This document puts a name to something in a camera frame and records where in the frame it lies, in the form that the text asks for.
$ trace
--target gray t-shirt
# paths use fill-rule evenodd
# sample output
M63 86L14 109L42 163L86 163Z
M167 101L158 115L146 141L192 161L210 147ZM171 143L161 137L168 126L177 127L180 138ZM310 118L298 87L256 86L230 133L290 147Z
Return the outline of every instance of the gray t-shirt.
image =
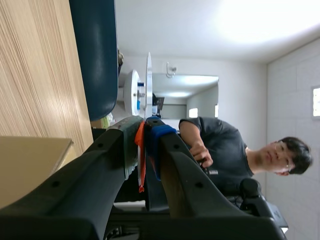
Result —
M224 195L239 189L243 179L253 176L246 155L247 145L238 129L218 118L188 118L181 119L180 123L183 121L199 128L202 141L213 160L206 172Z

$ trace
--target white ceiling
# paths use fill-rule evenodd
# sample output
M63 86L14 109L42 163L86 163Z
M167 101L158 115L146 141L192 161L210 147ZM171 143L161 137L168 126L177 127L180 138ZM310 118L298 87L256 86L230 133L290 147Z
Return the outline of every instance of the white ceiling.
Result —
M218 84L217 76L152 74L152 91L157 97L188 98Z
M320 37L320 0L115 0L128 56L269 63Z

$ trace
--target orange strap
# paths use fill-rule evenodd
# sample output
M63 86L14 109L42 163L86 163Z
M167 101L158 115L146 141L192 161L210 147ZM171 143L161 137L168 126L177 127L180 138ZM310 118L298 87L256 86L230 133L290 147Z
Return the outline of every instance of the orange strap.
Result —
M145 143L144 143L144 132L145 132L145 122L143 121L139 129L135 135L134 143L138 145L140 148L140 166L138 165L140 176L139 178L139 193L145 191L144 184L145 184L145 177L146 177L146 153L145 153Z

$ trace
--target dark blue panel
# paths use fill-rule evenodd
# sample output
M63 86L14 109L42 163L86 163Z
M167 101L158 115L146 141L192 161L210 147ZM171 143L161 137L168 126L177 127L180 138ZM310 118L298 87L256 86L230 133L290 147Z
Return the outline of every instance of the dark blue panel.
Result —
M86 103L91 121L108 115L118 95L114 0L69 0Z

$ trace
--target white tile wall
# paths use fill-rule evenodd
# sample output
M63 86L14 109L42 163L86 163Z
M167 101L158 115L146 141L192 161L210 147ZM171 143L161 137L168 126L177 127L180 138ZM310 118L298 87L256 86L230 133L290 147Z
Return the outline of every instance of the white tile wall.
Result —
M288 240L320 240L320 120L312 119L311 91L319 85L320 39L268 65L267 140L296 136L314 157L303 175L266 176L266 197L288 222Z

